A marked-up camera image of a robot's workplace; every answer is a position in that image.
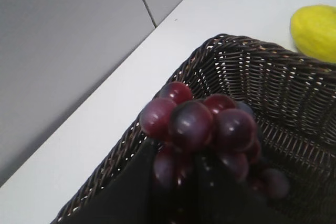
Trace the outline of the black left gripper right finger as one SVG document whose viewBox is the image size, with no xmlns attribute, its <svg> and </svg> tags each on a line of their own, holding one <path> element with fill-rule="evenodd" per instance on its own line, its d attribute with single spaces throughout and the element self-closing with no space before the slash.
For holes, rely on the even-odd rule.
<svg viewBox="0 0 336 224">
<path fill-rule="evenodd" d="M 282 216 L 258 201 L 210 155 L 194 157 L 201 223 L 282 223 Z"/>
</svg>

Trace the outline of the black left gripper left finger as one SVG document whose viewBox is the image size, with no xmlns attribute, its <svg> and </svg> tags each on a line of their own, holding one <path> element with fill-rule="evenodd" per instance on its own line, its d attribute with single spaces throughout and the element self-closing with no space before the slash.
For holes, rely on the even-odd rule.
<svg viewBox="0 0 336 224">
<path fill-rule="evenodd" d="M 159 141 L 148 138 L 120 175 L 61 223 L 150 223 L 153 161 Z"/>
</svg>

